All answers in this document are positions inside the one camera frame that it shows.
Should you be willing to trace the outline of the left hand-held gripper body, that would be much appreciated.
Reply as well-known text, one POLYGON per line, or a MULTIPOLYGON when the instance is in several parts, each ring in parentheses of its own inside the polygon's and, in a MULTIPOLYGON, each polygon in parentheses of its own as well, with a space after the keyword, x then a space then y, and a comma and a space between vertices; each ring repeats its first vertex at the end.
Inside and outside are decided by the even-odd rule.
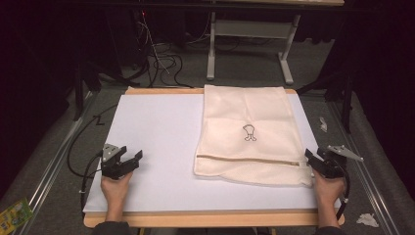
POLYGON ((126 162, 115 162, 115 154, 121 147, 112 144, 105 144, 103 147, 103 156, 101 160, 101 171, 103 176, 118 180, 125 174, 131 172, 126 169, 126 162))

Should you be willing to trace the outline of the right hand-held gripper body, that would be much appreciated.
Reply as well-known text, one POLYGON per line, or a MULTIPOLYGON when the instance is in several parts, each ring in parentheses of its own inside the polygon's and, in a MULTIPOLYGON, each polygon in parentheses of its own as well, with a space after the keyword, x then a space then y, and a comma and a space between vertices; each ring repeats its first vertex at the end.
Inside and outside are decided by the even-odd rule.
POLYGON ((325 170, 322 174, 326 178, 340 178, 346 175, 346 164, 348 160, 355 160, 363 162, 364 159, 352 150, 348 149, 345 145, 331 146, 326 149, 327 159, 323 160, 325 170))

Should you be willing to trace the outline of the cream mesh laundry bag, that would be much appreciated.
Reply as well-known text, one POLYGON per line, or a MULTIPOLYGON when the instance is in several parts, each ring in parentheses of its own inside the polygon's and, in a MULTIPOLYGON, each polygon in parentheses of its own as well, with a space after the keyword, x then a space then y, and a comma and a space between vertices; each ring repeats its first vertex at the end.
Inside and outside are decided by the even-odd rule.
POLYGON ((285 89, 207 85, 194 172, 257 185, 311 186, 285 89))

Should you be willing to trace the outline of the person's left hand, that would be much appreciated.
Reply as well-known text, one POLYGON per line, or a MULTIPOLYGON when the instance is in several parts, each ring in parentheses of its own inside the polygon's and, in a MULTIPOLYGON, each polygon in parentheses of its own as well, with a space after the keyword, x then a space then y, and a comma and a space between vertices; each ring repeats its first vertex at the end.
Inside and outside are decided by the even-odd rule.
POLYGON ((132 175, 133 173, 129 172, 118 180, 102 177, 101 188, 109 204, 122 203, 125 200, 132 175))

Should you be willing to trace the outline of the person's right hand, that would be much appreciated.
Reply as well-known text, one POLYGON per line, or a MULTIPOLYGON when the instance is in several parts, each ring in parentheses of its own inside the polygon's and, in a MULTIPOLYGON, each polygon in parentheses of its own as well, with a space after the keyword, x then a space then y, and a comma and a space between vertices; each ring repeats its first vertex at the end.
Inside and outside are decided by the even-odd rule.
POLYGON ((342 178, 327 179, 317 171, 313 171, 313 173, 317 203, 332 206, 345 190, 344 180, 342 178))

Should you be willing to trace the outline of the white board sheet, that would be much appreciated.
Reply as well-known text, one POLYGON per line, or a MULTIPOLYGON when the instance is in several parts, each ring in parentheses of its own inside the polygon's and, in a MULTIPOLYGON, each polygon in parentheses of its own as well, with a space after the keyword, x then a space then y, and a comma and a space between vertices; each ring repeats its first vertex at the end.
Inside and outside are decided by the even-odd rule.
POLYGON ((123 95, 107 142, 125 146, 125 160, 141 151, 124 209, 127 212, 314 210, 304 186, 258 186, 194 174, 204 99, 201 94, 123 95))

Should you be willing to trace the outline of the black stand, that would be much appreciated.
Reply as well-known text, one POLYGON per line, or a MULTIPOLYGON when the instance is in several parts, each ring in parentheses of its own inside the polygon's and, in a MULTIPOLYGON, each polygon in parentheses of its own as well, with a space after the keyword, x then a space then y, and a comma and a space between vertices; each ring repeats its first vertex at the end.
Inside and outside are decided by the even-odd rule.
POLYGON ((350 133, 349 116, 353 86, 353 73, 334 72, 297 89, 299 95, 315 89, 325 89, 324 98, 329 102, 342 100, 341 124, 347 133, 350 133))
POLYGON ((101 90, 98 66, 92 62, 80 62, 75 69, 74 92, 75 92, 75 115, 74 120, 79 120, 84 108, 83 87, 86 86, 91 92, 101 90))

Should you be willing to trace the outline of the crumpled white tissue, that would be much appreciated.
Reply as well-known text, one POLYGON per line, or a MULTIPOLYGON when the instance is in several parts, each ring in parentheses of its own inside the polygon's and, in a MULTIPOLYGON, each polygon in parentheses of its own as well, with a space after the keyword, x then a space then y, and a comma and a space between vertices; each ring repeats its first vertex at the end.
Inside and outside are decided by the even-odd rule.
POLYGON ((364 224, 371 227, 379 227, 379 223, 374 217, 374 214, 372 213, 363 213, 359 216, 359 218, 356 221, 358 224, 364 224))

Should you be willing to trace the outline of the green printed packet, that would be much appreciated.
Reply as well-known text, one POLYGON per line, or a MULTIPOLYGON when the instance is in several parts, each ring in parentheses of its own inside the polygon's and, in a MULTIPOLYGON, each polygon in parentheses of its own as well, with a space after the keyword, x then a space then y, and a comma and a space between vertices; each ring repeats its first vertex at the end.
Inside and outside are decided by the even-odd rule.
POLYGON ((0 235, 10 235, 33 217, 27 198, 22 198, 0 212, 0 235))

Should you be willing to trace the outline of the metal rail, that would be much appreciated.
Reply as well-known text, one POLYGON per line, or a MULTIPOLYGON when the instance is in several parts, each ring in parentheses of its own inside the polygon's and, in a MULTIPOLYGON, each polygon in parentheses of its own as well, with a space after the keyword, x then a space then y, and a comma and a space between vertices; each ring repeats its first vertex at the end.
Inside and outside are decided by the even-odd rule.
MULTIPOLYGON (((349 147, 354 153, 359 154, 352 135, 346 131, 346 128, 342 124, 339 105, 337 103, 329 102, 327 107, 345 140, 345 146, 349 147)), ((362 188, 364 199, 370 204, 375 219, 380 224, 383 235, 399 235, 384 197, 376 186, 374 178, 371 176, 369 169, 366 166, 367 161, 359 162, 357 160, 350 160, 348 163, 351 165, 351 171, 354 176, 358 178, 357 185, 362 188)))
POLYGON ((11 235, 27 235, 32 223, 36 219, 44 201, 46 200, 61 168, 64 164, 65 154, 69 150, 69 145, 74 140, 74 135, 79 130, 80 126, 84 122, 84 116, 89 111, 91 105, 94 103, 98 96, 97 92, 88 91, 87 94, 81 99, 84 104, 83 110, 80 112, 78 120, 74 120, 71 123, 69 132, 62 141, 58 151, 53 159, 48 163, 44 170, 41 180, 36 186, 36 189, 29 200, 30 208, 32 209, 32 218, 25 222, 21 228, 13 232, 11 235))

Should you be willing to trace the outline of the white metal desk frame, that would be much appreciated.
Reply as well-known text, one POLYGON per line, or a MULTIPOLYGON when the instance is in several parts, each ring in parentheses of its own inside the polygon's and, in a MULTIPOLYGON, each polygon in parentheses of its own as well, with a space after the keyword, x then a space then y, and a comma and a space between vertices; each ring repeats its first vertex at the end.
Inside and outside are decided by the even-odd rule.
MULTIPOLYGON (((217 6, 219 3, 232 4, 264 4, 270 7, 342 7, 345 0, 210 0, 217 6)), ((207 80, 215 78, 215 39, 217 36, 235 36, 265 39, 283 39, 285 48, 277 53, 279 66, 286 84, 294 83, 290 67, 287 61, 297 29, 299 27, 301 13, 296 13, 286 21, 272 23, 265 21, 248 20, 224 20, 217 19, 216 12, 209 14, 210 35, 209 51, 207 55, 207 80)))

